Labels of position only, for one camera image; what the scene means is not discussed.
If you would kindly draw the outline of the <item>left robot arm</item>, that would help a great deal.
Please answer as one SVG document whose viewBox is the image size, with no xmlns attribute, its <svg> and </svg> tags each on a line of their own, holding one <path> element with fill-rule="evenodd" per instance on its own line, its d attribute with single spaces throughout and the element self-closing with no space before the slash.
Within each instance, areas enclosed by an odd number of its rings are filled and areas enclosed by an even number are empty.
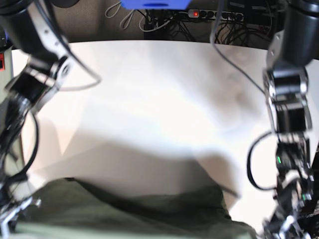
<svg viewBox="0 0 319 239">
<path fill-rule="evenodd" d="M 314 196 L 309 132 L 313 128 L 307 94 L 307 65 L 314 59 L 319 40 L 319 3 L 316 0 L 287 2 L 283 29 L 269 46 L 263 71 L 264 94 L 277 137 L 275 155 L 277 205 L 263 222 L 262 239 L 308 239 L 299 224 L 307 202 Z"/>
</svg>

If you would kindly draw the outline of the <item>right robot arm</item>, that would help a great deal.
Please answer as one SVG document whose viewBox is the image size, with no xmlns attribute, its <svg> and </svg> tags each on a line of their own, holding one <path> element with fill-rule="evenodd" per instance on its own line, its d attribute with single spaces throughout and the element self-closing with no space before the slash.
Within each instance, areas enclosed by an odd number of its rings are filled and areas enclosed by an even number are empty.
<svg viewBox="0 0 319 239">
<path fill-rule="evenodd" d="M 79 59 L 61 33 L 47 0 L 1 1 L 0 25 L 11 46 L 28 55 L 26 66 L 5 86 L 6 96 L 0 105 L 0 236 L 6 239 L 18 214 L 32 203 L 30 196 L 14 199 L 10 187 L 28 179 L 38 146 L 34 146 L 27 164 L 12 176 L 5 171 L 6 158 L 21 135 L 26 116 L 36 116 L 63 90 L 73 63 L 79 63 Z"/>
</svg>

